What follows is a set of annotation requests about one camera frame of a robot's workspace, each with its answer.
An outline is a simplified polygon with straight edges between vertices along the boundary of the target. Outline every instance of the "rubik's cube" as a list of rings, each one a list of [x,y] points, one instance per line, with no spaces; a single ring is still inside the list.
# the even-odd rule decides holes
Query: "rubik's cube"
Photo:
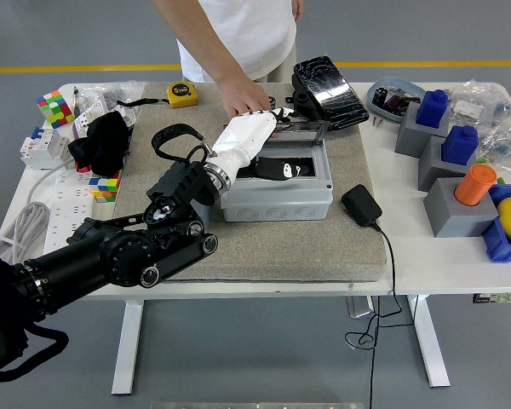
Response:
[[[116,201],[122,174],[120,170],[110,177],[93,175],[89,178],[89,188],[98,203]]]
[[[53,129],[57,129],[62,125],[66,125],[74,120],[74,115],[70,110],[65,99],[59,91],[53,91],[44,96],[39,96],[37,104],[40,106],[42,114],[51,124]]]

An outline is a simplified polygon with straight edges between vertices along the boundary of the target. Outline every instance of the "human hand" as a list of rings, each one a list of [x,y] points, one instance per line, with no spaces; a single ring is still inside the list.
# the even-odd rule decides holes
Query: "human hand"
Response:
[[[303,16],[304,11],[303,0],[291,0],[291,12],[296,22]]]
[[[216,81],[215,84],[220,90],[221,101],[229,119],[250,111],[271,109],[267,93],[244,73]]]

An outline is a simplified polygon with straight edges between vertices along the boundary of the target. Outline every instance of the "beige pants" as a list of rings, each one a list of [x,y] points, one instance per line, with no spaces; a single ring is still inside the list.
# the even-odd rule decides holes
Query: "beige pants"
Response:
[[[293,66],[297,63],[296,45],[286,57],[282,64],[269,72],[265,77],[255,79],[257,83],[291,83],[291,74],[293,74]]]

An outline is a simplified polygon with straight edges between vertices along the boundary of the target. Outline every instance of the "gray floor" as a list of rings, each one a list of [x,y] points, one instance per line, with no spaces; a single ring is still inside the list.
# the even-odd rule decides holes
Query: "gray floor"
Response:
[[[306,1],[300,60],[511,60],[511,1]],[[0,0],[0,66],[163,64],[175,40],[151,2]],[[343,69],[349,82],[497,82],[511,67]],[[19,148],[42,123],[35,97],[67,83],[170,81],[178,72],[0,74],[0,224],[24,169]],[[391,300],[385,300],[391,308]],[[511,304],[432,296],[429,305],[452,386],[428,386],[412,328],[381,331],[374,407],[511,408]],[[134,394],[110,396],[121,302],[76,302],[45,325],[66,351],[20,381],[0,384],[0,408],[139,407],[153,401],[367,404],[370,353],[351,350],[343,298],[148,302]],[[35,341],[28,353],[44,343]]]

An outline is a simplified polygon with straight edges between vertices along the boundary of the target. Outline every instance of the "white table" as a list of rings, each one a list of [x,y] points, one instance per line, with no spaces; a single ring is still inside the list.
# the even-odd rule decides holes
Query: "white table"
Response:
[[[351,84],[362,101],[371,84]],[[419,84],[427,90],[449,89],[454,84]],[[72,94],[73,84],[61,87],[63,95]],[[411,309],[416,299],[416,333],[432,387],[449,386],[445,364],[433,329],[426,296],[431,294],[474,294],[511,292],[511,263],[488,260],[481,237],[436,239],[428,222],[417,186],[417,160],[394,153],[399,126],[384,121],[372,126],[372,120],[359,126],[364,144],[375,199],[382,207],[380,224],[392,242],[396,262],[396,292],[409,296]],[[32,183],[41,171],[26,170],[17,188],[6,220],[11,220],[25,202]],[[511,182],[511,176],[505,177]],[[47,180],[34,199],[51,199],[53,181]],[[338,198],[343,192],[334,192]],[[96,204],[93,217],[110,218],[112,204]],[[38,255],[35,246],[32,256]],[[88,300],[124,300],[126,302],[118,363],[112,393],[128,395],[132,389],[135,357],[144,300],[235,297],[336,297],[389,295],[392,271],[370,283],[162,283],[152,289],[107,285],[85,297]]]

